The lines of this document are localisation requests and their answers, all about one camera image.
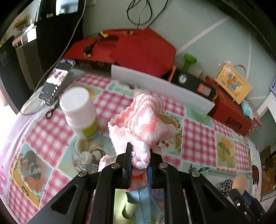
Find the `red gift box right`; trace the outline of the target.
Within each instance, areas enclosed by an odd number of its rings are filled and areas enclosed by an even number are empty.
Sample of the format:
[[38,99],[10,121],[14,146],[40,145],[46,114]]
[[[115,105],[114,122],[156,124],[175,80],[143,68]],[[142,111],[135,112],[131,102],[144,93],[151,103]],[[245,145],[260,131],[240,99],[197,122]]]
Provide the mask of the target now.
[[205,81],[215,88],[217,94],[214,99],[215,105],[208,115],[238,134],[246,136],[252,126],[251,120],[244,115],[241,107],[221,86],[217,85],[214,79],[207,76]]

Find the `light green cloth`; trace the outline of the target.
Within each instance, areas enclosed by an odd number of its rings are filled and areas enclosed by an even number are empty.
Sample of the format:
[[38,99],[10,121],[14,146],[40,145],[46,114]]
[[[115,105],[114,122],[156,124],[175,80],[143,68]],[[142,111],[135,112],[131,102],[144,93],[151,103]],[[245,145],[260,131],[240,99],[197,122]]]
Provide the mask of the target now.
[[137,203],[126,201],[122,211],[123,217],[126,219],[131,219],[133,214],[137,210],[137,207],[138,207]]

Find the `black monitor cabinet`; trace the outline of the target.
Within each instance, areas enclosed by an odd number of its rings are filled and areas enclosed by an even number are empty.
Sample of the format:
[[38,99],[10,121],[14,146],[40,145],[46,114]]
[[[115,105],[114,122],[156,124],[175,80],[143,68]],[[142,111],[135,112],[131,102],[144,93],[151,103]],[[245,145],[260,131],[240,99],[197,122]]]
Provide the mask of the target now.
[[86,1],[38,1],[33,26],[1,45],[1,92],[18,113],[74,41],[83,37]]

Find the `green dumbbell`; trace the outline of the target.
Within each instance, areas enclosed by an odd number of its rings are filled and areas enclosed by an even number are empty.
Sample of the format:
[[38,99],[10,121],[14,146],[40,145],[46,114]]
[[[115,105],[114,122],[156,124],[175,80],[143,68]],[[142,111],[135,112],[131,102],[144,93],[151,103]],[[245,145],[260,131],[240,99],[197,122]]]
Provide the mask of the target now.
[[184,72],[186,72],[186,71],[188,71],[189,70],[189,68],[190,68],[190,66],[192,65],[192,64],[195,64],[196,62],[197,62],[197,58],[196,57],[194,57],[194,56],[192,56],[192,55],[190,55],[190,54],[185,54],[184,55],[184,65],[183,65],[183,68],[182,68],[182,70],[184,71]]

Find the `black box with gauge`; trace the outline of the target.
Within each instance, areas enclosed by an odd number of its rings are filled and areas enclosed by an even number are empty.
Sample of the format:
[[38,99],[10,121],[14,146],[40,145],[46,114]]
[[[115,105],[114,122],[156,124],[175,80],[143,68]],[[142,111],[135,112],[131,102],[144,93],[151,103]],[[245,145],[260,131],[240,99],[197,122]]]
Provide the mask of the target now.
[[176,67],[172,68],[167,80],[172,84],[190,90],[210,101],[214,101],[217,96],[213,86]]

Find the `beige makeup sponge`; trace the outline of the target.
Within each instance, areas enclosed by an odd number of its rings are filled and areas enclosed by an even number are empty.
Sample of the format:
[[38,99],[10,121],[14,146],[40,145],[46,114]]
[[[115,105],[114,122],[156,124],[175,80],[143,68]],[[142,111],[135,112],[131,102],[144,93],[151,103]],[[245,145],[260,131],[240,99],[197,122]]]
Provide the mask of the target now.
[[244,174],[238,174],[233,179],[231,189],[236,189],[240,194],[243,194],[249,188],[249,180]]

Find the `blue wet wipes pack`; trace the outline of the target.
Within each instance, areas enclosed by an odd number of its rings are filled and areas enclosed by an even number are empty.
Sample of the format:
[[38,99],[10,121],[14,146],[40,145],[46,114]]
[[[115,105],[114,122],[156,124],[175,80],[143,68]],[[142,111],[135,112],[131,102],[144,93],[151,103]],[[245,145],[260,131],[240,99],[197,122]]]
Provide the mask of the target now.
[[249,104],[248,101],[246,101],[245,99],[241,102],[240,104],[241,109],[243,111],[243,114],[247,117],[249,117],[251,120],[254,119],[254,114],[251,108],[251,105]]

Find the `white pill bottle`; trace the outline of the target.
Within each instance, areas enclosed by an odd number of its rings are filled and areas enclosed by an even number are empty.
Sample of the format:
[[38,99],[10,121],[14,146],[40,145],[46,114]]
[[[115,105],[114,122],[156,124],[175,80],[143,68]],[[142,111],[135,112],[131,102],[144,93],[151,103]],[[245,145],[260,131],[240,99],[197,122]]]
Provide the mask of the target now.
[[59,105],[68,125],[81,139],[90,139],[98,131],[96,109],[90,93],[83,87],[72,87],[60,98]]

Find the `wooden picture carry box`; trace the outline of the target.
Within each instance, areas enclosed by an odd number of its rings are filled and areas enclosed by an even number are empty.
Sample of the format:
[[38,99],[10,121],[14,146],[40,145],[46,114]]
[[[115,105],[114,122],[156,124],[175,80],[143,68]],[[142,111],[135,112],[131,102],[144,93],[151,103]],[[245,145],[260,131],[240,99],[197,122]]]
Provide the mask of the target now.
[[243,69],[247,74],[246,68],[241,65],[233,65],[230,62],[222,62],[218,74],[214,80],[221,86],[238,105],[246,98],[252,87],[249,82],[236,70],[237,67]]

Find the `red patterned box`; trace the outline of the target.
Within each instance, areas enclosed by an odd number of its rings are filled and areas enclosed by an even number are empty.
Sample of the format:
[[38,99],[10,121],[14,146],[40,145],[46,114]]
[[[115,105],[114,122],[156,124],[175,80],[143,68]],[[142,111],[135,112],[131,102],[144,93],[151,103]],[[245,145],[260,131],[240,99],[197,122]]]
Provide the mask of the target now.
[[260,117],[255,108],[252,108],[253,116],[250,118],[251,120],[251,128],[249,129],[247,135],[251,135],[254,133],[258,128],[262,127],[262,123]]

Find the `red bags pile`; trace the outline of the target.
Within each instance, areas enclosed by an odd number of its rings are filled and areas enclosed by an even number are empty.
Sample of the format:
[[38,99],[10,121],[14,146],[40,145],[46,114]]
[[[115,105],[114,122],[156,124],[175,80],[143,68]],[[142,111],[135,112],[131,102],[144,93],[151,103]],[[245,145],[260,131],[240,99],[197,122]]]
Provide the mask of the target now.
[[64,57],[79,63],[119,65],[161,78],[173,68],[176,49],[151,28],[108,29],[75,42]]

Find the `pink white fluffy towel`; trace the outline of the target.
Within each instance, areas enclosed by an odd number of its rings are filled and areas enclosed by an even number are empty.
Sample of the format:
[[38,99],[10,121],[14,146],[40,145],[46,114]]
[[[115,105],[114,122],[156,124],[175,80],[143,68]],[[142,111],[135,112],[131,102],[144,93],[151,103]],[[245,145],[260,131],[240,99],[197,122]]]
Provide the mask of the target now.
[[161,99],[137,92],[131,105],[108,122],[109,136],[116,155],[125,153],[128,143],[133,146],[131,185],[125,192],[148,185],[146,169],[150,163],[150,152],[161,153],[155,144],[176,135],[176,127],[164,123],[158,117],[163,109]]

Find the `white board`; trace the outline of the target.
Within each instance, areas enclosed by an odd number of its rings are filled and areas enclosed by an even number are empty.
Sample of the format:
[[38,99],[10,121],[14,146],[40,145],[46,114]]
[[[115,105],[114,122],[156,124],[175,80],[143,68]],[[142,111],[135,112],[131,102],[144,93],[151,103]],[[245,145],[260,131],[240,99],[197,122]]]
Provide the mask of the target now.
[[203,114],[208,114],[215,106],[214,102],[164,79],[118,65],[111,66],[111,78],[153,91],[177,103],[188,105]]

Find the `patterned checkered tablecloth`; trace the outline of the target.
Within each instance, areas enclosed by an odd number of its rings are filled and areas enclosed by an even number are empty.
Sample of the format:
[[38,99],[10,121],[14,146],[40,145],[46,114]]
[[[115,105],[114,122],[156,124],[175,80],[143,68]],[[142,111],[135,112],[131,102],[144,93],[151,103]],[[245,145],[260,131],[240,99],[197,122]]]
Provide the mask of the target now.
[[[108,122],[129,106],[138,89],[100,75],[86,73],[72,86],[86,88],[96,108],[99,129],[88,142],[80,141],[61,109],[50,119],[45,107],[32,116],[17,115],[1,151],[1,200],[17,223],[27,223],[77,173],[86,167],[78,152],[91,160],[115,155]],[[256,146],[208,115],[158,94],[164,103],[160,119],[176,127],[176,136],[156,144],[165,162],[177,169],[202,172],[213,184],[237,174],[249,178],[249,192],[261,197],[260,155]]]

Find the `leopard print scrunchie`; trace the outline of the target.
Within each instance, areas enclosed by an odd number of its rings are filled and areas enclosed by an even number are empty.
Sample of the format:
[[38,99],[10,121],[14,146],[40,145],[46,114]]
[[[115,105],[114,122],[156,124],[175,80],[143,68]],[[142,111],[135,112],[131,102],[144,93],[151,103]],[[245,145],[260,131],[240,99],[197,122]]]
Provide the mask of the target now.
[[229,196],[229,193],[232,189],[233,180],[232,179],[226,179],[223,182],[219,182],[215,185],[217,190],[225,197]]

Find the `blue face mask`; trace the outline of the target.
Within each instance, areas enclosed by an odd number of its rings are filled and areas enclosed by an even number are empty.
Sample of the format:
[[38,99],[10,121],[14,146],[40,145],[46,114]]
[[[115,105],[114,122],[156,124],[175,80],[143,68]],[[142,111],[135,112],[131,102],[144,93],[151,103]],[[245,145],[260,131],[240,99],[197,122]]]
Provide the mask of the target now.
[[136,223],[160,223],[162,212],[151,196],[149,187],[127,193],[128,201],[137,205],[132,217]]

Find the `smartphone on stand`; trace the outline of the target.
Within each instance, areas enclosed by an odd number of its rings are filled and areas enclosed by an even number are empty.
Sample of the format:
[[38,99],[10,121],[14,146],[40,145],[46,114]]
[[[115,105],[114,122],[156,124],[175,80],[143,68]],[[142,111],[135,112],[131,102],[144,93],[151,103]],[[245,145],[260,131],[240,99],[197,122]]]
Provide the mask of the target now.
[[52,105],[75,65],[76,62],[74,60],[61,59],[46,79],[38,98],[47,105]]

